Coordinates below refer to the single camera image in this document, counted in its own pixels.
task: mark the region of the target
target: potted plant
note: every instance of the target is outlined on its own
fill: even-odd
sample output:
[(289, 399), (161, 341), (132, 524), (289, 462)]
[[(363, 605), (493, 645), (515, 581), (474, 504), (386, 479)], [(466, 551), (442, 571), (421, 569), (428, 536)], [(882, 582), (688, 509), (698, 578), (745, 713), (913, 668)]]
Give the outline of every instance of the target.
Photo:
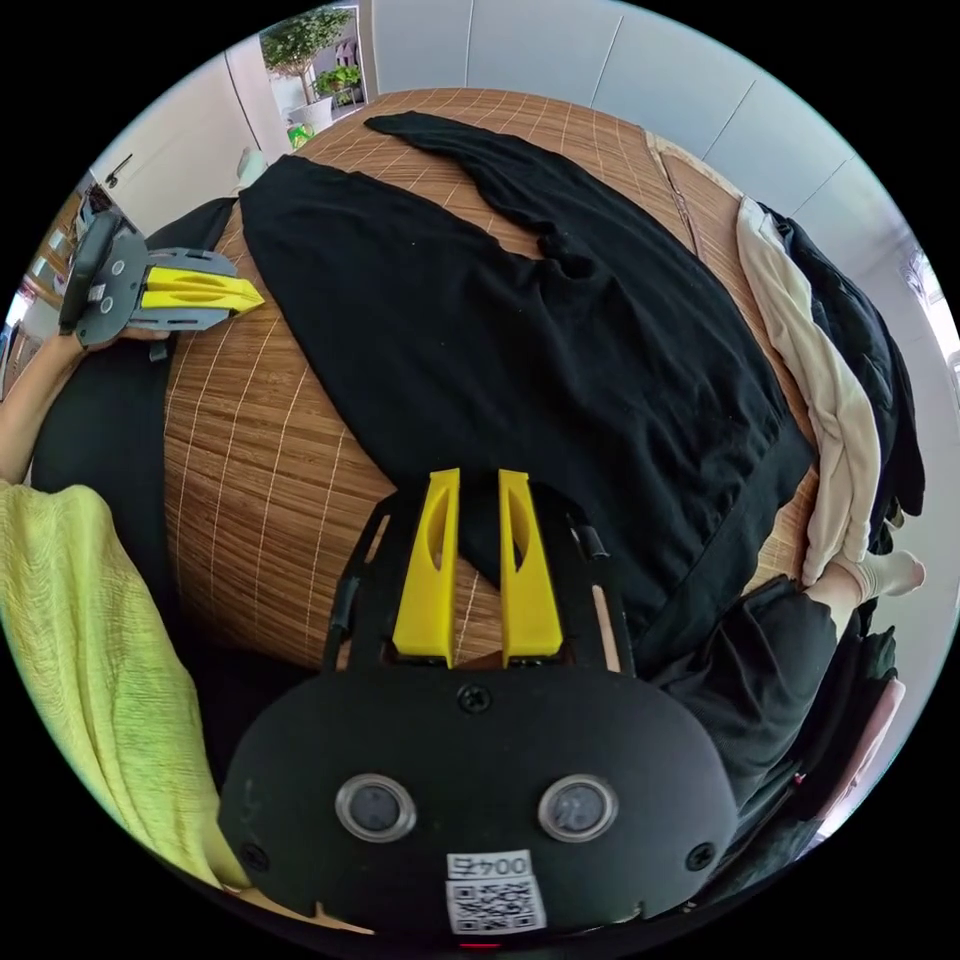
[(314, 131), (330, 125), (333, 97), (317, 100), (315, 91), (307, 82), (307, 74), (317, 54), (337, 41), (350, 19), (348, 10), (321, 7), (283, 20), (260, 34), (267, 69), (282, 76), (297, 77), (303, 87), (306, 104), (291, 112), (295, 123), (307, 123)]
[(325, 70), (314, 81), (313, 88), (318, 95), (332, 93), (339, 105), (343, 105), (352, 99), (350, 89), (358, 86), (360, 83), (360, 68), (339, 66), (333, 70)]

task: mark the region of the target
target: screw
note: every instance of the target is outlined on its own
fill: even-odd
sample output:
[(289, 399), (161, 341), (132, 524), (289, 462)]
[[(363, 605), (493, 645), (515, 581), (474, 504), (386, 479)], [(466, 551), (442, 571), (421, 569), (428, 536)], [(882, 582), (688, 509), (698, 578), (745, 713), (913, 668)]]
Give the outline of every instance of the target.
[(701, 843), (694, 847), (687, 855), (687, 869), (694, 873), (705, 870), (713, 863), (716, 849), (712, 843)]
[(255, 843), (245, 843), (240, 848), (240, 859), (245, 866), (257, 873), (266, 873), (270, 869), (270, 858)]
[(468, 683), (457, 694), (457, 703), (465, 713), (483, 713), (493, 703), (493, 697), (486, 687), (478, 683)]

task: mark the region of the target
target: plant pot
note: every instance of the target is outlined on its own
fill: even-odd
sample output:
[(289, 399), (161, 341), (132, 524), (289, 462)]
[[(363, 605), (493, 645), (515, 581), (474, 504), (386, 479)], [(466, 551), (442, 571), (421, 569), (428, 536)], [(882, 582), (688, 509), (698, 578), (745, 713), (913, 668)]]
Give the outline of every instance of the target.
[(290, 120), (294, 124), (306, 123), (314, 133), (326, 130), (333, 123), (333, 97), (321, 97), (302, 107), (290, 111)]

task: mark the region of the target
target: bed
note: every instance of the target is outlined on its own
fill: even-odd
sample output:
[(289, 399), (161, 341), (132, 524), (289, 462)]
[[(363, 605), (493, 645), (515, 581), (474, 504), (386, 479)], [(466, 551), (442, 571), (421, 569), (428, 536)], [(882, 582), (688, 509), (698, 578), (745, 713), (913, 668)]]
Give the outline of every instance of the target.
[[(417, 110), (523, 137), (564, 154), (643, 206), (725, 284), (776, 371), (790, 409), (813, 439), (796, 382), (772, 350), (737, 258), (736, 191), (698, 160), (632, 124), (544, 97), (498, 90), (389, 94), (299, 152), (362, 171), (442, 204), (506, 249), (535, 243), (484, 203), (453, 163), (363, 125)], [(265, 298), (244, 317), (178, 346), (166, 397), (167, 528), (189, 611), (225, 638), (318, 665), (341, 569), (374, 504), (392, 489), (350, 434), (310, 371), (243, 240), (239, 204), (218, 247)], [(317, 278), (317, 308), (323, 280)], [(811, 469), (778, 514), (752, 589), (797, 576), (817, 478)], [(497, 592), (462, 558), (456, 659), (500, 646)]]

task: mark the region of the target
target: yellow sleeve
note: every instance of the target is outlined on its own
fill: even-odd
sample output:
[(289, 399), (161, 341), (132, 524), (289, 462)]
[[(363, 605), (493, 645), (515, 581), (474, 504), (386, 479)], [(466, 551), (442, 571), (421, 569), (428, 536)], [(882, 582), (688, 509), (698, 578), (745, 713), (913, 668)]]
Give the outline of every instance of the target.
[(196, 690), (92, 490), (0, 483), (0, 620), (50, 736), (136, 840), (246, 886), (216, 827)]

